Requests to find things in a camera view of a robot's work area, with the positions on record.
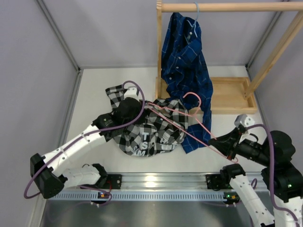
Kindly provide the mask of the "pink wire hanger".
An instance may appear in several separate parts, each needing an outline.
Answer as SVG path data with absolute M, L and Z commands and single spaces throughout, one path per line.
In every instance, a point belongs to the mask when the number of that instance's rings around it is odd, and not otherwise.
M 188 95 L 194 95 L 197 99 L 198 99 L 198 110 L 200 110 L 200 107 L 201 107 L 201 104 L 202 104 L 202 101 L 201 101 L 201 98 L 199 97 L 198 94 L 194 93 L 194 92 L 187 92 L 183 98 L 187 97 Z M 168 108 L 168 107 L 161 107 L 159 105 L 156 105 L 152 102 L 148 102 L 147 106 L 150 108 L 150 110 L 152 112 L 154 112 L 156 115 L 158 115 L 159 117 L 161 117 L 163 120 L 165 120 L 166 122 L 172 124 L 173 126 L 175 126 L 177 129 L 181 130 L 182 132 L 184 132 L 186 135 L 188 135 L 189 137 L 193 138 L 195 141 L 199 142 L 200 144 L 204 145 L 205 147 L 209 148 L 210 150 L 214 151 L 215 153 L 217 153 L 218 155 L 222 156 L 223 158 L 225 159 L 228 159 L 227 156 L 224 156 L 222 153 L 220 153 L 218 150 L 210 147 L 209 145 L 207 145 L 206 143 L 204 143 L 203 141 L 199 140 L 197 137 L 191 135 L 189 132 L 187 132 L 186 130 L 182 129 L 177 123 L 175 123 L 174 121 L 170 120 L 169 118 L 167 118 L 166 116 L 164 116 L 161 112 L 159 111 L 156 111 L 154 108 L 157 107 L 159 110 L 170 110 L 172 112 L 176 112 L 180 115 L 184 115 L 184 116 L 187 116 L 187 117 L 191 117 L 191 118 L 194 118 L 196 120 L 196 122 L 210 135 L 212 136 L 215 140 L 217 140 L 217 138 L 198 120 L 197 118 L 197 112 L 198 110 L 194 111 L 193 114 L 188 114 L 188 113 L 183 113 L 181 111 L 178 111 L 178 110 L 175 110 L 175 109 L 171 109 L 171 108 Z

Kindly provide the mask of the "black white checkered shirt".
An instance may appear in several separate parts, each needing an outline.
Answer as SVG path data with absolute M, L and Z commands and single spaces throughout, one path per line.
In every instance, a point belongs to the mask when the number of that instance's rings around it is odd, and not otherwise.
M 131 119 L 142 113 L 140 119 L 134 124 L 124 128 L 113 140 L 119 148 L 129 156 L 151 157 L 160 153 L 169 153 L 180 145 L 186 134 L 172 124 L 166 122 L 156 115 L 147 106 L 148 101 L 133 98 L 124 98 L 127 88 L 123 85 L 106 88 L 105 92 L 110 100 L 111 107 L 117 111 L 122 107 L 125 114 L 133 114 Z M 168 107 L 188 113 L 187 109 L 179 99 L 166 100 L 156 99 L 152 103 L 161 107 Z M 159 110 L 164 116 L 177 123 L 182 129 L 188 129 L 188 117 L 170 110 Z

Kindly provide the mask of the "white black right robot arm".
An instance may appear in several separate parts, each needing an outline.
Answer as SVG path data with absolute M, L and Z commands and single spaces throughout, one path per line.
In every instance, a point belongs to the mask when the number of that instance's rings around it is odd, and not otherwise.
M 267 131 L 263 144 L 241 140 L 249 128 L 239 126 L 230 133 L 210 139 L 209 145 L 232 160 L 236 155 L 262 166 L 263 182 L 269 190 L 273 213 L 265 207 L 240 164 L 224 166 L 220 182 L 235 190 L 255 227 L 301 227 L 303 225 L 303 175 L 292 164 L 295 147 L 282 131 Z

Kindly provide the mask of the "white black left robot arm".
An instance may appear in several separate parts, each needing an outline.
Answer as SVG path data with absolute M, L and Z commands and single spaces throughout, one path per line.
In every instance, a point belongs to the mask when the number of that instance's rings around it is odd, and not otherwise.
M 49 199 L 66 188 L 106 186 L 108 174 L 101 164 L 72 168 L 72 164 L 93 148 L 121 135 L 127 126 L 141 120 L 145 102 L 128 97 L 112 112 L 101 114 L 80 135 L 52 152 L 30 158 L 31 182 Z

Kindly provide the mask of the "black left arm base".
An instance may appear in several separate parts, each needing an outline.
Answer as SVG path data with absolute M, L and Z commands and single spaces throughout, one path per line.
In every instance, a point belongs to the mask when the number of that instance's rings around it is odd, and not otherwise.
M 121 189 L 122 184 L 122 175 L 120 174 L 109 174 L 107 178 L 102 178 L 101 181 L 98 181 L 94 185 L 85 184 L 80 186 L 84 189 L 85 187 L 93 189 L 102 189 L 107 192 L 111 192 L 113 189 Z

